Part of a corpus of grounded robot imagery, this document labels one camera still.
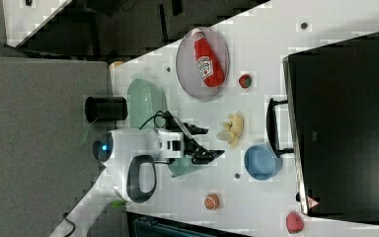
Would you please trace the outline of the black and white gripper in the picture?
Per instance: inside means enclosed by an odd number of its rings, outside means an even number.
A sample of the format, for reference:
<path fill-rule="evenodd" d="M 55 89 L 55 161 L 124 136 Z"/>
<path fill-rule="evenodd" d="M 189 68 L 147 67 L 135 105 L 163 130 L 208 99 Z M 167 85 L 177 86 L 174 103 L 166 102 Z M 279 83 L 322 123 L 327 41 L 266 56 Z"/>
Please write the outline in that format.
<path fill-rule="evenodd" d="M 184 158 L 185 139 L 208 133 L 208 128 L 182 122 L 169 111 L 162 112 L 162 117 L 165 121 L 164 127 L 157 129 L 160 160 Z M 224 153 L 224 150 L 197 150 L 193 153 L 191 162 L 194 165 L 207 165 Z"/>

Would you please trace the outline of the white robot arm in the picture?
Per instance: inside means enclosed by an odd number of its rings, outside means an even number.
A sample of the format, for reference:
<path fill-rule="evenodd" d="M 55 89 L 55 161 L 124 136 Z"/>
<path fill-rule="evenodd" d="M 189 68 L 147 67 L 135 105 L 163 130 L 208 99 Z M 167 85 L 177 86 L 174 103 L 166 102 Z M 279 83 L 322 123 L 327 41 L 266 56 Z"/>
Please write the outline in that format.
<path fill-rule="evenodd" d="M 195 141 L 196 135 L 208 133 L 206 128 L 182 122 L 168 111 L 158 116 L 164 120 L 162 127 L 115 129 L 94 142 L 94 156 L 105 170 L 91 188 L 93 198 L 144 203 L 156 190 L 157 163 L 207 165 L 224 153 Z"/>

